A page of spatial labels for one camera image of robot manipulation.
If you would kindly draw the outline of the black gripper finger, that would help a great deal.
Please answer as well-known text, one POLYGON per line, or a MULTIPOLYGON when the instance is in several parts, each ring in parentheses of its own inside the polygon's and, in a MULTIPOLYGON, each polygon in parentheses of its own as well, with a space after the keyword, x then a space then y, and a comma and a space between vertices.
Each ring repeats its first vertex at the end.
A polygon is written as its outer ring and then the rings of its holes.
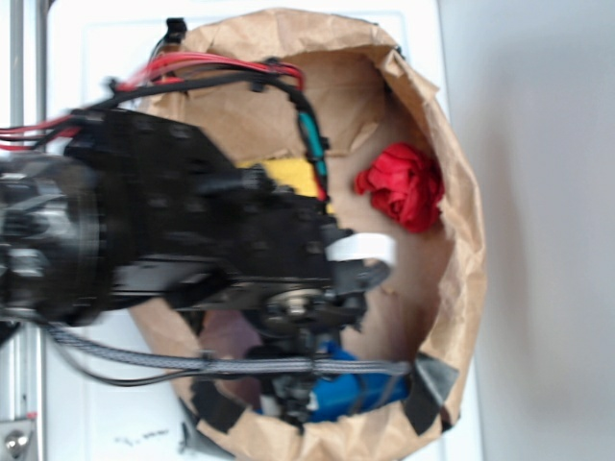
POLYGON ((272 379, 274 413, 283 422, 303 427, 310 419, 311 393, 316 378, 308 375, 276 375, 272 379))
POLYGON ((323 343, 327 338, 309 330, 283 339, 284 365, 324 365, 331 358, 323 343))

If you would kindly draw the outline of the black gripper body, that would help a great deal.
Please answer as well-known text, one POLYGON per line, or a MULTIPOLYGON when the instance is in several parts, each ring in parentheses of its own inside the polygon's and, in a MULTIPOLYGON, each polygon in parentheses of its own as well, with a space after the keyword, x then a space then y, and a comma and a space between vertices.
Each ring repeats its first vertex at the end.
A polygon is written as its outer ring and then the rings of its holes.
POLYGON ((358 325, 366 292, 392 271, 388 254, 353 252, 359 234, 323 208, 259 165, 225 173, 225 306, 263 336, 358 325))

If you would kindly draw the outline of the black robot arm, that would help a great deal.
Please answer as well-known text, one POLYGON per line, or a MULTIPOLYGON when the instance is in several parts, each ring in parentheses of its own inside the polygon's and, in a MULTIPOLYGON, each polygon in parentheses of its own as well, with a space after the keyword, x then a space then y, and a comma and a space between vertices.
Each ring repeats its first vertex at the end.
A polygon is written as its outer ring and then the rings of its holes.
POLYGON ((332 349, 390 272, 383 256, 344 255, 354 239, 321 201, 277 185, 258 165, 234 166, 198 128, 139 112, 82 112, 61 155, 1 162, 3 319, 175 378, 262 379, 295 425, 308 420, 320 378, 403 372, 332 349), (263 343, 244 358, 190 358, 71 332, 155 298, 183 314, 240 311, 263 343))

